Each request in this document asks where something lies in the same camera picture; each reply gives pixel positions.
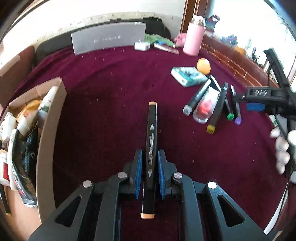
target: orange ball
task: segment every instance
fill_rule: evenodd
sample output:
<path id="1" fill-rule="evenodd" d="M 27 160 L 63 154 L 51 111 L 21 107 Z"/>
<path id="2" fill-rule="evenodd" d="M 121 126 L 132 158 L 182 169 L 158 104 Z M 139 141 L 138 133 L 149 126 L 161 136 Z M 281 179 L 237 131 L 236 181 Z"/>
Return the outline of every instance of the orange ball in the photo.
<path id="1" fill-rule="evenodd" d="M 210 62 L 206 58 L 201 58 L 197 62 L 197 70 L 204 75 L 207 75 L 211 72 L 211 65 Z"/>

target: transparent plastic case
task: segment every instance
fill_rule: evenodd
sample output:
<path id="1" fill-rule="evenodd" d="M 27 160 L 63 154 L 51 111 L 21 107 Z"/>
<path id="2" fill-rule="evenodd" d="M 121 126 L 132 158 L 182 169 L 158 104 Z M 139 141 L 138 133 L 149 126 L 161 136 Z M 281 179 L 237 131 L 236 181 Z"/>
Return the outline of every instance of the transparent plastic case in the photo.
<path id="1" fill-rule="evenodd" d="M 205 124 L 213 114 L 220 92 L 209 87 L 201 101 L 198 103 L 192 116 L 195 121 Z"/>

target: gray panel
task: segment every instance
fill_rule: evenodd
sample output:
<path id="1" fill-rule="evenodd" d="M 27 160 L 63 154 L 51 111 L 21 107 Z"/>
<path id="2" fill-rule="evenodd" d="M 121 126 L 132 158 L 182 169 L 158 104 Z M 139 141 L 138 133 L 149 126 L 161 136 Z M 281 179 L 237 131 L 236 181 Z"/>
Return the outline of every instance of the gray panel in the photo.
<path id="1" fill-rule="evenodd" d="M 75 55 L 93 50 L 132 46 L 145 38 L 146 24 L 140 22 L 110 23 L 79 30 L 71 34 Z"/>

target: charger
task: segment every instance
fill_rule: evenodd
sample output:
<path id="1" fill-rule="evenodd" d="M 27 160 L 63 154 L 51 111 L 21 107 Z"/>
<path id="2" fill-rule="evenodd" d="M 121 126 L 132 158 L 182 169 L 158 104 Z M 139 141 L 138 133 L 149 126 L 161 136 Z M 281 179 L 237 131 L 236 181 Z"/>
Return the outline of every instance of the charger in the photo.
<path id="1" fill-rule="evenodd" d="M 135 42 L 135 50 L 147 51 L 149 49 L 150 49 L 150 43 L 149 42 L 142 42 L 141 39 L 139 39 L 138 42 Z"/>

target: purple marker cap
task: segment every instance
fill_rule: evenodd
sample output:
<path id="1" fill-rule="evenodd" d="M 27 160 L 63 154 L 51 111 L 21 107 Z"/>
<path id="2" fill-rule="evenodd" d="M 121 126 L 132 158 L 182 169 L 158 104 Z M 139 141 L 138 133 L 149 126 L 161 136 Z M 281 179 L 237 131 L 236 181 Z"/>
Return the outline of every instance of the purple marker cap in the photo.
<path id="1" fill-rule="evenodd" d="M 234 120 L 234 123 L 235 123 L 236 125 L 240 125 L 241 122 L 242 122 L 242 119 L 241 119 L 241 118 L 238 118 L 238 117 Z"/>

